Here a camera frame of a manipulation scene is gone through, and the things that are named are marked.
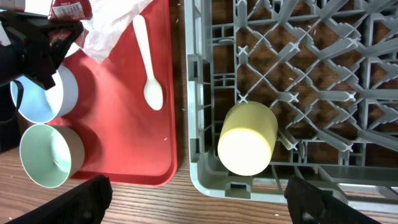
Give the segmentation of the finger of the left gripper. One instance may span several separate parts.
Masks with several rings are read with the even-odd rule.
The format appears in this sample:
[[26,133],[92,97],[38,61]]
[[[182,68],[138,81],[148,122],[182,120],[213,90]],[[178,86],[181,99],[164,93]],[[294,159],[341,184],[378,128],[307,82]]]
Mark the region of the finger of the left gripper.
[[72,43],[79,38],[83,32],[80,21],[56,21],[48,20],[46,27],[47,44],[47,66],[49,70],[56,70],[63,62]]

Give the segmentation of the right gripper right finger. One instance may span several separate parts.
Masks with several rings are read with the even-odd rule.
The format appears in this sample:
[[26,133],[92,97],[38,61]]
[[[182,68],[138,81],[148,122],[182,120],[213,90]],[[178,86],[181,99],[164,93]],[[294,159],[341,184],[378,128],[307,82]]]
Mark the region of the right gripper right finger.
[[293,223],[377,223],[296,175],[289,178],[284,197]]

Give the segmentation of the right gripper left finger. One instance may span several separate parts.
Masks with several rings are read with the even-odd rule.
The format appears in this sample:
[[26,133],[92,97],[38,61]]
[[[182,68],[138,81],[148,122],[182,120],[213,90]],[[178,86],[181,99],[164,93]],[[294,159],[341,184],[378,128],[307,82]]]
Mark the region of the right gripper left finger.
[[109,178],[97,175],[7,224],[101,223],[112,197]]

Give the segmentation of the yellow plastic cup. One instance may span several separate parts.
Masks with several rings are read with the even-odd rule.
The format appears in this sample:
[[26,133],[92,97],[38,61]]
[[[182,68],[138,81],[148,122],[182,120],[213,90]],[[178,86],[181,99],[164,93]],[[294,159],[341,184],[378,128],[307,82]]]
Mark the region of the yellow plastic cup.
[[235,174],[259,174],[271,161],[277,132],[277,118],[267,106],[255,101],[237,104],[225,117],[218,157]]

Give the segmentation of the red snack wrapper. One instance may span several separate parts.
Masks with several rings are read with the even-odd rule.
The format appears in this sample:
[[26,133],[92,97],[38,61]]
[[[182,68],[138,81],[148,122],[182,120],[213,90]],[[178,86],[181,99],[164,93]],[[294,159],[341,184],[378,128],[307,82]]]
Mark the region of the red snack wrapper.
[[[92,19],[93,12],[89,0],[53,0],[50,7],[49,19],[54,21],[88,21]],[[58,40],[65,40],[70,36],[71,30],[51,31],[50,41],[55,43]],[[75,41],[83,48],[88,31],[80,34]]]

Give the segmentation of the mint green bowl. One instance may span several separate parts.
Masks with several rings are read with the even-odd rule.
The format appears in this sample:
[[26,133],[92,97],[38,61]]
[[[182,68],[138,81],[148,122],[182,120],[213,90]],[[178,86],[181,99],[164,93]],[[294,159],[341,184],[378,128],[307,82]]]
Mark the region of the mint green bowl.
[[35,124],[23,133],[19,154],[30,179],[42,187],[57,188],[80,170],[85,147],[72,128]]

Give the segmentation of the light blue bowl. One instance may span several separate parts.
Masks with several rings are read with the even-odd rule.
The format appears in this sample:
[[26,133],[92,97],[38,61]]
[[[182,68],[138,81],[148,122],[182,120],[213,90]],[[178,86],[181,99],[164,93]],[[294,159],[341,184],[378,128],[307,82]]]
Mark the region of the light blue bowl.
[[22,94],[19,113],[32,123],[48,123],[66,115],[75,107],[78,99],[78,84],[74,74],[61,65],[52,75],[55,86],[44,90],[27,77],[17,79],[21,82]]

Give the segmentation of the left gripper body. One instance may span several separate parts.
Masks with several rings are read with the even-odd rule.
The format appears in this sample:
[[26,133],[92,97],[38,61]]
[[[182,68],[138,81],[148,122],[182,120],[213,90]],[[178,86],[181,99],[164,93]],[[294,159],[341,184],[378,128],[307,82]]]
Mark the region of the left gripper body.
[[1,12],[1,85],[25,75],[44,90],[53,87],[48,24],[43,15]]

